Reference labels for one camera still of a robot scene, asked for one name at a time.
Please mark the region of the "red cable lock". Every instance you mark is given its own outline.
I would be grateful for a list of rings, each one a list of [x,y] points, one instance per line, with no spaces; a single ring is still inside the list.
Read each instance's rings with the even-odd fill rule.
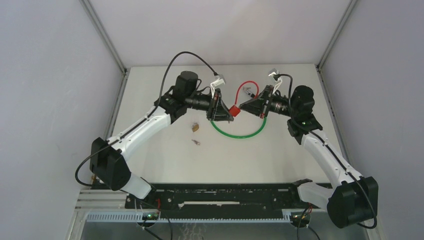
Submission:
[[[239,108],[239,105],[238,105],[238,101],[239,101],[239,96],[240,96],[240,93],[241,92],[243,92],[243,93],[245,93],[244,91],[243,91],[243,87],[248,87],[248,88],[250,88],[251,89],[251,87],[249,87],[249,86],[246,86],[246,85],[248,85],[248,84],[252,84],[252,85],[254,85],[255,86],[255,88],[256,88],[256,92],[252,92],[251,90],[251,93],[252,94],[259,94],[259,85],[255,82],[255,81],[252,81],[252,80],[248,80],[248,81],[245,81],[245,82],[243,82],[239,87],[238,87],[238,89],[237,89],[237,91],[236,91],[236,94],[238,94],[238,99],[237,99],[237,107],[235,107],[235,108],[231,108],[234,104],[235,104],[235,102],[234,102],[234,104],[230,107],[230,109],[229,109],[229,112],[231,113],[231,115],[233,116],[233,117],[236,117],[240,112],[241,112],[241,110],[240,110],[240,108]]]

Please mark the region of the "brass padlock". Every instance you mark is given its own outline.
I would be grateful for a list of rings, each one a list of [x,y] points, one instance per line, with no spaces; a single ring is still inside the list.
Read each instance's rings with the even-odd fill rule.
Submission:
[[[198,131],[199,128],[200,128],[200,126],[197,122],[193,123],[192,126],[191,126],[191,130],[192,130],[193,133]]]

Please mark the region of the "brass padlock keys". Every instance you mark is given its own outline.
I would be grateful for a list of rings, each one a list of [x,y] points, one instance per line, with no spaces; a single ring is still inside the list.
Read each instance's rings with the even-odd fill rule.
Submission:
[[[200,146],[201,145],[201,143],[199,142],[199,141],[197,141],[197,140],[194,140],[194,139],[192,139],[192,141],[197,145],[197,146]]]

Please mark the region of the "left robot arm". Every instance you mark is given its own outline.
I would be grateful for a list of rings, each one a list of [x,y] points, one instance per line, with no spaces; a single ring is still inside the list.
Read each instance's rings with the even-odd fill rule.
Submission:
[[[115,136],[95,139],[91,145],[90,171],[111,190],[135,196],[145,209],[153,207],[157,196],[151,191],[152,186],[128,167],[132,154],[149,138],[185,115],[188,109],[204,111],[209,121],[234,120],[222,100],[220,86],[226,83],[223,75],[215,74],[207,94],[198,89],[200,81],[196,73],[182,71],[175,84],[154,102],[144,117]]]

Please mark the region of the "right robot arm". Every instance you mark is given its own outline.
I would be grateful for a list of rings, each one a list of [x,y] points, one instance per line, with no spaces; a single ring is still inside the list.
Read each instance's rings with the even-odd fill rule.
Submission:
[[[333,224],[342,229],[351,225],[363,228],[364,221],[373,220],[370,229],[377,226],[379,186],[373,177],[364,177],[334,150],[322,125],[313,114],[313,90],[297,86],[289,96],[273,93],[271,85],[257,96],[240,104],[239,108],[261,119],[269,113],[287,116],[289,134],[315,159],[327,176],[331,188],[310,179],[293,183],[295,191],[289,194],[289,203],[302,208],[310,203],[325,210]]]

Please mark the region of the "green lock keys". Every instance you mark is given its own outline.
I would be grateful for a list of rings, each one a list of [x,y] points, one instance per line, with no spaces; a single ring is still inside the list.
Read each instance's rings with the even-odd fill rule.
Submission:
[[[252,92],[250,91],[250,87],[243,87],[243,91],[246,93],[246,94],[248,94],[248,95],[250,95]]]

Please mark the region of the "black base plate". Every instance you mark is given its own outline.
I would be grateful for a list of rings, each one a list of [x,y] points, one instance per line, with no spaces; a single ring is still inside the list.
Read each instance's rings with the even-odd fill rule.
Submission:
[[[307,206],[292,183],[155,183],[144,199],[130,194],[124,200],[126,209],[159,209],[173,222],[286,220],[284,213]]]

